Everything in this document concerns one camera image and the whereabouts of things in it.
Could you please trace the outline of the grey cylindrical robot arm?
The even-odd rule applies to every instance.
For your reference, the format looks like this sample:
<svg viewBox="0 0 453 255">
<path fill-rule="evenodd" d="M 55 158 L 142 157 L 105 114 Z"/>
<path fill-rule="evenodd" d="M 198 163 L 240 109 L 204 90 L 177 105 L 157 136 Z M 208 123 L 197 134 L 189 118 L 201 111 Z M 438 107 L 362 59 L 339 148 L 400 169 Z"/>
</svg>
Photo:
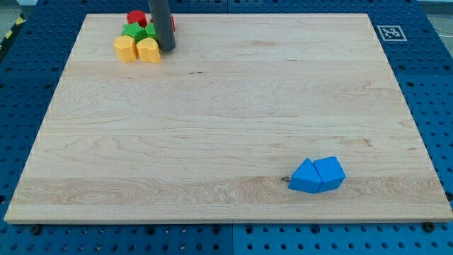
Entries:
<svg viewBox="0 0 453 255">
<path fill-rule="evenodd" d="M 148 0 L 159 48 L 170 52 L 176 48 L 176 39 L 168 0 Z"/>
</svg>

